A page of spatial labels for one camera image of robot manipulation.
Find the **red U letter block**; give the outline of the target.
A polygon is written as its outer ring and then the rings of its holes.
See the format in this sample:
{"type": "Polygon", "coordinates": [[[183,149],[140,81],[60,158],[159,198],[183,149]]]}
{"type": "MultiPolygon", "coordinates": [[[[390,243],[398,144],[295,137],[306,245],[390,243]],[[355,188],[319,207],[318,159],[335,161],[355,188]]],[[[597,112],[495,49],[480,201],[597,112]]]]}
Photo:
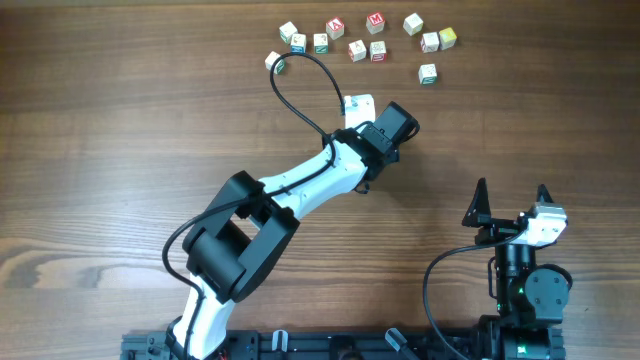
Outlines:
{"type": "Polygon", "coordinates": [[[387,59],[387,49],[384,41],[374,41],[370,43],[370,59],[372,62],[384,62],[387,59]]]}

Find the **plant picture wooden block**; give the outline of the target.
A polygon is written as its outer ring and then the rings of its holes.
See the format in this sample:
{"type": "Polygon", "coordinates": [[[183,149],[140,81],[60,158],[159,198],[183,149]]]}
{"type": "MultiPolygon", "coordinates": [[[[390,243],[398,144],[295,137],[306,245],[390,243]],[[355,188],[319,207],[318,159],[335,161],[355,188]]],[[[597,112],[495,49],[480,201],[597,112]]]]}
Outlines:
{"type": "Polygon", "coordinates": [[[362,40],[356,40],[348,45],[348,54],[353,62],[358,62],[366,58],[367,48],[362,40]]]}

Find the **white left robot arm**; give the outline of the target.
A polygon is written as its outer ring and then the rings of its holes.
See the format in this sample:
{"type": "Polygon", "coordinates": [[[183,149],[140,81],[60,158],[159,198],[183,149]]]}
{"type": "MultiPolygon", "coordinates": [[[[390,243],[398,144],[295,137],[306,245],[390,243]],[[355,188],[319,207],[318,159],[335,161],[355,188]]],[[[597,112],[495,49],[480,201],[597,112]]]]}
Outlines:
{"type": "Polygon", "coordinates": [[[190,288],[185,311],[167,333],[178,359],[204,359],[226,339],[235,305],[270,274],[300,221],[328,200],[367,192],[419,122],[391,102],[374,120],[322,132],[322,151],[279,175],[229,178],[209,206],[176,229],[162,249],[167,272],[190,288]]]}

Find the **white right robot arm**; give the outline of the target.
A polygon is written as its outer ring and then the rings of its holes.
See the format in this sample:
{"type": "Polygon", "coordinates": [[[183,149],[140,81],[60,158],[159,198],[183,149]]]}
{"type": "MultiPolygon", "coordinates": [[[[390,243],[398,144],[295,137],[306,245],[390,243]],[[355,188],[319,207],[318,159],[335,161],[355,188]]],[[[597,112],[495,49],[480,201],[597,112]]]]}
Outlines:
{"type": "Polygon", "coordinates": [[[514,220],[491,215],[485,179],[478,181],[464,226],[478,230],[477,245],[495,249],[488,262],[489,295],[496,316],[483,315],[474,327],[474,359],[564,360],[563,311],[573,279],[564,268],[539,264],[536,252],[557,243],[568,225],[564,208],[545,185],[531,208],[514,220]]]}

